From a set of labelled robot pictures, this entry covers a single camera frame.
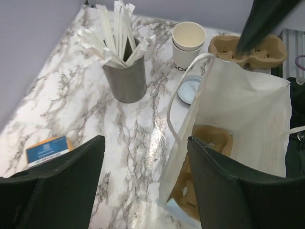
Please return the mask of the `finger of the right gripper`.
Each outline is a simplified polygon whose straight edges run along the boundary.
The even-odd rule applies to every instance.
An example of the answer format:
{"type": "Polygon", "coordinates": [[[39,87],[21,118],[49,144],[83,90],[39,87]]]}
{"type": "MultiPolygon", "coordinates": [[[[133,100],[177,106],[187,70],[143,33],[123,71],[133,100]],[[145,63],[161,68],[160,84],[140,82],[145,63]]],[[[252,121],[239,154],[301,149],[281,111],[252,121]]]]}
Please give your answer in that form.
{"type": "Polygon", "coordinates": [[[259,45],[295,8],[301,0],[255,0],[236,50],[248,54],[259,45]]]}

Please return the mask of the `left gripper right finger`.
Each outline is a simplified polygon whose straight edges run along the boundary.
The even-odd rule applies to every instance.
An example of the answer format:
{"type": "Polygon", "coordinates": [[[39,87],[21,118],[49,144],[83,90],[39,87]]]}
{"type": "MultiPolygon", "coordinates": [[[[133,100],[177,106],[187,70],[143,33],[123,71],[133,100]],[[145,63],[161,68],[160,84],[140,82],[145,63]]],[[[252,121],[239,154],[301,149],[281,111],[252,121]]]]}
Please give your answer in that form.
{"type": "Polygon", "coordinates": [[[192,136],[187,150],[203,229],[304,228],[304,177],[260,172],[192,136]]]}

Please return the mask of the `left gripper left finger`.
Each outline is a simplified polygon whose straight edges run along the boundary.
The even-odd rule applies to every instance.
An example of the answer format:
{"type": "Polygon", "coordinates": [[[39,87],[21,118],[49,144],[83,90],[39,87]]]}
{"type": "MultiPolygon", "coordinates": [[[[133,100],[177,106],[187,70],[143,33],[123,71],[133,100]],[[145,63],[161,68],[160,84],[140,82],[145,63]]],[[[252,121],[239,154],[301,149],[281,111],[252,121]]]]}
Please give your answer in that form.
{"type": "Polygon", "coordinates": [[[2,229],[87,229],[101,174],[105,137],[0,179],[2,229]]]}

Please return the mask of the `white paper bag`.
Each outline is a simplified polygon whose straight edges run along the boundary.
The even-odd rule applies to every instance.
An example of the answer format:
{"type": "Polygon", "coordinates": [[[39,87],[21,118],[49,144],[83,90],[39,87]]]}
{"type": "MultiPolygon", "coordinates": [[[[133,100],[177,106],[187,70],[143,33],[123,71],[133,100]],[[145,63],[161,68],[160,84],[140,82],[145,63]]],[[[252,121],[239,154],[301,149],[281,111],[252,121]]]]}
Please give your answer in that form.
{"type": "Polygon", "coordinates": [[[187,143],[196,137],[211,149],[247,167],[286,177],[289,136],[305,127],[290,127],[290,82],[265,73],[249,72],[238,64],[205,53],[209,64],[161,175],[159,205],[181,221],[202,229],[187,143]]]}

